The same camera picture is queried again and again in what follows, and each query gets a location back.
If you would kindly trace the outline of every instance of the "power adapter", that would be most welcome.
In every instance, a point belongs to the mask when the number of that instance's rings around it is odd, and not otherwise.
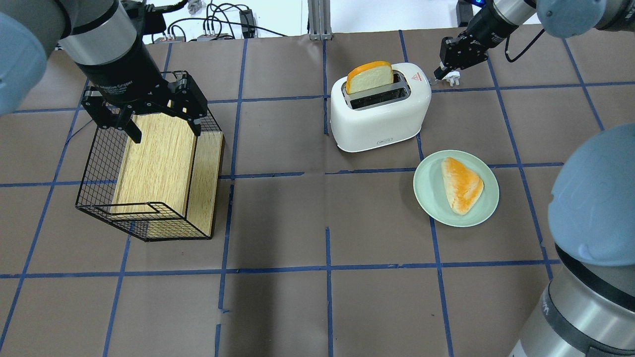
[[[256,18],[253,16],[253,11],[249,10],[240,10],[240,22],[243,24],[243,38],[256,38],[258,34],[256,33]]]

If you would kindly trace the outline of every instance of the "light green plate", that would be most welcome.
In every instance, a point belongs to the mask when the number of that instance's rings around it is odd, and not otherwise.
[[[456,214],[450,208],[445,196],[441,162],[451,156],[468,169],[476,172],[483,180],[483,193],[472,209],[465,215]],[[498,206],[498,181],[490,168],[472,154],[458,150],[443,150],[425,158],[415,171],[413,179],[415,196],[421,207],[443,224],[453,227],[471,227],[484,222]]]

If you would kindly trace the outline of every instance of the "toaster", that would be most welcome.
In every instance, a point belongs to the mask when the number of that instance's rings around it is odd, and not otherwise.
[[[392,65],[393,83],[346,93],[346,77],[331,89],[331,133],[347,152],[382,147],[414,137],[430,104],[430,83],[419,66]]]

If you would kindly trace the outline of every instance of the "wooden board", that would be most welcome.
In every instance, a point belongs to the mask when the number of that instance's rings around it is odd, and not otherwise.
[[[187,220],[211,236],[214,202],[223,146],[221,131],[203,132],[196,144]]]
[[[112,203],[160,201],[184,215],[196,136],[186,121],[165,114],[135,116],[140,144],[128,139]],[[111,213],[153,212],[146,205],[112,206]]]

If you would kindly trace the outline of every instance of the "blue tape line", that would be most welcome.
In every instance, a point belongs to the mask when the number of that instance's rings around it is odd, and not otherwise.
[[[551,88],[578,88],[581,87],[578,83],[572,84],[541,84],[534,86],[505,86],[500,87],[500,90],[533,90],[533,89],[551,89]]]
[[[523,163],[523,167],[550,167],[550,166],[563,166],[565,163],[535,163],[535,164],[525,164]]]
[[[324,95],[324,134],[328,135],[328,106],[326,105],[326,99],[328,95],[328,78],[326,77],[326,40],[322,40],[322,82]]]
[[[566,39],[562,39],[562,43],[565,45],[566,53],[569,55],[569,59],[571,60],[573,69],[575,69],[575,74],[576,76],[578,76],[578,80],[580,81],[580,84],[582,85],[582,91],[584,91],[584,96],[587,97],[587,102],[589,103],[589,106],[591,107],[593,116],[596,118],[596,121],[598,122],[599,129],[601,131],[604,131],[604,124],[602,124],[602,120],[599,118],[598,111],[596,110],[595,105],[593,105],[593,101],[591,100],[591,95],[589,94],[589,90],[587,89],[587,86],[584,83],[584,80],[582,79],[582,74],[580,73],[580,69],[578,69],[578,65],[575,63],[575,59],[573,58],[573,53],[571,52],[571,48],[569,48],[569,44],[566,42]]]
[[[529,185],[527,184],[527,177],[525,175],[525,169],[523,168],[523,162],[520,158],[520,153],[518,152],[518,146],[516,145],[516,139],[514,138],[514,132],[512,131],[511,124],[509,122],[509,116],[507,115],[507,109],[505,108],[505,103],[503,102],[503,96],[500,93],[500,88],[498,87],[498,81],[496,79],[496,74],[494,73],[494,68],[491,65],[491,60],[487,59],[487,66],[490,68],[491,80],[494,83],[494,87],[496,88],[496,96],[498,97],[498,103],[500,104],[500,110],[503,114],[503,119],[505,120],[505,126],[507,127],[507,132],[509,134],[509,140],[511,141],[512,148],[514,149],[514,156],[516,157],[516,162],[518,163],[518,171],[520,172],[521,180],[523,181],[523,187],[525,189],[525,195],[527,196],[527,203],[529,204],[529,209],[531,211],[531,218],[533,219],[533,225],[536,230],[536,235],[538,237],[538,244],[540,246],[540,250],[542,252],[542,258],[545,263],[545,268],[547,269],[547,275],[549,280],[553,279],[553,273],[551,271],[551,265],[549,264],[549,258],[547,256],[547,250],[542,245],[542,232],[540,231],[540,224],[538,224],[538,216],[536,215],[536,209],[533,206],[533,200],[531,198],[531,192],[529,191]]]
[[[518,164],[491,164],[487,165],[488,168],[517,168]]]
[[[85,184],[116,184],[117,180],[96,180],[86,181]],[[21,182],[16,184],[0,184],[2,187],[34,187],[34,186],[73,186],[79,185],[81,181],[58,181],[58,182]]]
[[[584,83],[587,87],[604,87],[604,86],[632,86],[634,81],[628,82],[605,82],[605,83]]]
[[[214,357],[218,357],[220,350],[220,324],[216,325],[216,335],[214,340]]]
[[[326,318],[328,329],[328,357],[333,357],[333,285],[331,284],[331,229],[326,228]]]
[[[93,120],[92,120],[92,119],[91,119],[91,120],[89,120],[89,121],[88,121],[86,124],[84,124],[84,125],[83,125],[80,129],[78,129],[77,131],[75,131],[75,132],[73,133],[73,135],[71,135],[71,136],[70,136],[70,138],[69,138],[66,142],[69,142],[71,139],[73,139],[73,137],[74,137],[75,135],[77,135],[77,133],[79,133],[79,132],[80,132],[83,128],[86,128],[86,127],[87,127],[90,123],[92,123],[92,122],[93,122]]]
[[[500,262],[447,262],[443,267],[507,267],[507,266],[539,266],[545,264],[544,260],[508,260]]]
[[[86,78],[86,82],[84,87],[88,85],[88,78]],[[70,123],[70,128],[68,134],[66,134],[66,141],[64,143],[64,148],[62,149],[62,153],[60,155],[60,160],[57,163],[57,167],[55,169],[55,175],[53,176],[53,183],[57,181],[57,177],[60,174],[60,170],[62,169],[62,162],[64,161],[64,156],[66,155],[66,150],[69,146],[68,139],[73,134],[73,129],[75,128],[75,123],[77,123],[77,115],[79,114],[79,108],[81,105],[81,99],[77,103],[77,107],[75,110],[75,115],[73,115],[73,120]],[[13,296],[13,301],[11,301],[11,307],[9,308],[9,313],[7,315],[6,321],[4,322],[4,328],[2,331],[2,335],[0,335],[0,352],[2,351],[4,341],[6,338],[7,331],[9,330],[9,325],[11,324],[11,319],[13,317],[13,313],[15,312],[15,306],[18,303],[18,298],[20,297],[20,292],[22,291],[22,285],[24,284],[24,279],[26,278],[27,271],[29,270],[29,264],[31,263],[31,258],[33,257],[33,252],[35,251],[37,239],[39,238],[39,233],[42,230],[42,224],[44,223],[44,218],[46,216],[46,211],[48,209],[48,205],[51,203],[51,197],[53,196],[53,189],[55,186],[51,185],[48,190],[48,195],[46,197],[46,202],[44,203],[44,207],[42,209],[42,214],[40,215],[40,219],[37,223],[37,229],[35,235],[33,236],[33,240],[31,242],[31,246],[29,248],[29,253],[27,255],[27,259],[24,262],[24,267],[22,268],[22,273],[20,275],[20,280],[18,281],[18,286],[15,290],[15,294]]]
[[[442,90],[432,90],[433,93],[446,93],[446,92],[454,92],[454,91],[490,91],[496,90],[493,87],[477,87],[477,88],[452,88],[452,89],[442,89]]]
[[[352,264],[331,266],[331,270],[381,270],[381,269],[427,269],[435,268],[436,263],[409,263],[409,264]]]
[[[445,286],[443,284],[443,263],[439,252],[439,242],[436,236],[436,226],[434,219],[430,217],[430,231],[432,233],[432,245],[434,246],[434,261],[437,269],[437,279],[439,281],[439,295],[441,297],[441,310],[443,312],[443,326],[445,327],[445,339],[448,344],[448,354],[454,357],[454,347],[452,346],[452,334],[450,331],[450,317],[448,316],[448,303],[445,299]]]
[[[424,156],[424,149],[423,149],[423,145],[421,144],[421,133],[417,133],[417,149],[419,150],[419,160],[423,161],[425,156]]]
[[[24,182],[21,184],[0,184],[0,187],[33,187],[33,186],[52,186],[52,182]]]
[[[270,274],[270,273],[292,273],[299,271],[324,271],[326,266],[302,266],[302,267],[271,267],[271,268],[237,268],[228,269],[227,274]]]
[[[218,308],[223,309],[225,303],[225,278],[227,277],[227,258],[229,256],[229,233],[232,227],[232,208],[234,206],[234,185],[229,186],[229,202],[227,203],[227,221],[225,222],[225,242],[223,245],[223,263],[221,265],[220,284],[218,286]],[[214,341],[214,355],[218,356],[220,349],[221,324],[216,325],[216,340]]]
[[[28,273],[27,279],[33,278],[103,278],[106,276],[119,276],[116,271],[88,271],[82,273]]]
[[[176,275],[215,275],[222,274],[222,269],[193,269],[193,270],[156,270],[156,271],[126,271],[124,276],[176,276]]]
[[[304,171],[298,172],[272,172],[272,173],[250,173],[244,175],[235,175],[235,179],[259,179],[262,177],[289,177],[289,176],[302,176]]]
[[[73,112],[77,108],[53,108],[53,109],[23,109],[20,111],[14,111],[12,114],[26,114],[26,113],[48,113],[48,112]]]
[[[558,259],[549,259],[549,264],[561,264]],[[544,264],[544,260],[501,260],[491,262],[447,262],[443,267],[488,267],[488,266],[532,266]],[[222,274],[271,274],[293,273],[302,271],[327,271],[327,270],[381,270],[381,269],[430,269],[436,268],[436,263],[406,263],[406,264],[358,264],[339,266],[299,266],[277,268],[235,268],[235,269],[194,269],[194,270],[164,270],[164,271],[126,271],[124,276],[177,276],[177,275],[216,275]],[[85,273],[29,273],[26,279],[33,278],[103,278],[119,276],[117,271],[97,271]],[[0,274],[0,279],[18,279],[20,274]]]
[[[216,100],[207,101],[207,104],[221,104],[221,103],[238,103],[238,99],[216,99]]]
[[[104,342],[104,352],[102,357],[108,356],[108,348],[110,348],[110,337],[112,336],[112,327],[115,324],[115,314],[117,313],[117,304],[119,303],[119,294],[121,293],[121,283],[126,272],[126,262],[128,261],[128,252],[130,251],[130,234],[126,239],[126,247],[123,250],[123,258],[121,259],[121,267],[119,268],[119,277],[117,279],[117,288],[115,289],[115,297],[112,300],[112,309],[110,310],[110,319],[108,320],[108,330],[106,330],[106,340]]]
[[[307,100],[323,98],[323,95],[299,95],[296,97],[268,97],[268,98],[249,98],[243,99],[244,102],[276,102],[279,100]]]
[[[225,244],[223,246],[223,264],[218,288],[218,308],[223,309],[225,300],[225,277],[227,276],[227,258],[229,256],[229,233],[232,227],[232,209],[234,206],[234,185],[229,186],[229,203],[227,204],[227,221],[225,222]]]
[[[325,175],[347,175],[349,173],[386,173],[386,172],[413,172],[416,167],[402,167],[402,168],[364,168],[360,170],[340,170],[338,172],[327,172]]]
[[[244,83],[244,65],[247,59],[247,43],[248,40],[244,39],[243,43],[243,59],[240,65],[240,80],[238,82],[238,100],[236,106],[236,125],[234,127],[234,145],[232,146],[232,167],[231,177],[236,176],[236,151],[238,150],[238,133],[240,131],[240,110],[243,103],[243,83]]]
[[[403,52],[403,61],[408,62],[408,52],[406,51],[406,41],[403,39],[403,31],[399,30],[399,39],[401,40],[401,51]]]

